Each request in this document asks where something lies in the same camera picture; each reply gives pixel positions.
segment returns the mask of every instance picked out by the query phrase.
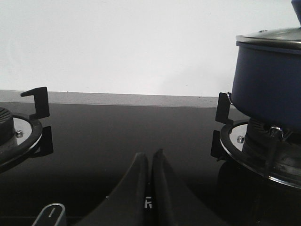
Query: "pot handle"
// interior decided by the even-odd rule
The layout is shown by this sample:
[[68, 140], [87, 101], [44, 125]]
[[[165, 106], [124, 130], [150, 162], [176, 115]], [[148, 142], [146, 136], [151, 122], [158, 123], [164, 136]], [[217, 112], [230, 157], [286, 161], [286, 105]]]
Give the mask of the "pot handle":
[[292, 0], [292, 5], [301, 24], [301, 0]]

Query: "burner cap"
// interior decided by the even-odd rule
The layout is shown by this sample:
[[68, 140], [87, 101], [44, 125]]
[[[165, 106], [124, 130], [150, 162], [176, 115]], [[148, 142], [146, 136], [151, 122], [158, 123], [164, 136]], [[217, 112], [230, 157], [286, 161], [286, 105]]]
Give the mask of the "burner cap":
[[14, 134], [13, 115], [9, 110], [0, 107], [0, 145], [10, 140]]

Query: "white wall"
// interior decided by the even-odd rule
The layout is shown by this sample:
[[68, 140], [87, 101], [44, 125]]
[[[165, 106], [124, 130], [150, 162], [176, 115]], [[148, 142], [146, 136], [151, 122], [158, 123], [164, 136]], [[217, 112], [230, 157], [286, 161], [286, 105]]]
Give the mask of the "white wall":
[[294, 26], [289, 0], [2, 0], [0, 89], [214, 97], [237, 34]]

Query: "black glass cooktop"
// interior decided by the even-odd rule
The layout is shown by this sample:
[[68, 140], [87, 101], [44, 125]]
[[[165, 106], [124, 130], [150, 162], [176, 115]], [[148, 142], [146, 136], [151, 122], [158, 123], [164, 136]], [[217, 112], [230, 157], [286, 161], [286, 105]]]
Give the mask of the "black glass cooktop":
[[[33, 103], [0, 106], [34, 112]], [[106, 199], [135, 153], [146, 154], [151, 177], [151, 160], [159, 149], [193, 193], [230, 225], [301, 223], [299, 190], [263, 185], [254, 173], [210, 155], [213, 131], [223, 126], [215, 122], [215, 108], [49, 106], [50, 117], [40, 121], [51, 127], [53, 152], [0, 173], [0, 225], [31, 226], [43, 207], [56, 202], [66, 207], [72, 225]], [[236, 109], [230, 113], [235, 120], [246, 118]], [[146, 225], [156, 225], [151, 196], [150, 186]]]

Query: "pot lid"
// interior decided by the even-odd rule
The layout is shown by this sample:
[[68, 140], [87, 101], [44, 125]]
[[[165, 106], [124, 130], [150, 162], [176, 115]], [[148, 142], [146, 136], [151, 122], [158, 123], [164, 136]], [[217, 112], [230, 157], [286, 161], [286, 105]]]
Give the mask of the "pot lid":
[[[292, 5], [301, 23], [301, 0], [293, 0]], [[248, 35], [238, 35], [236, 40], [260, 46], [301, 49], [301, 27], [262, 30]]]

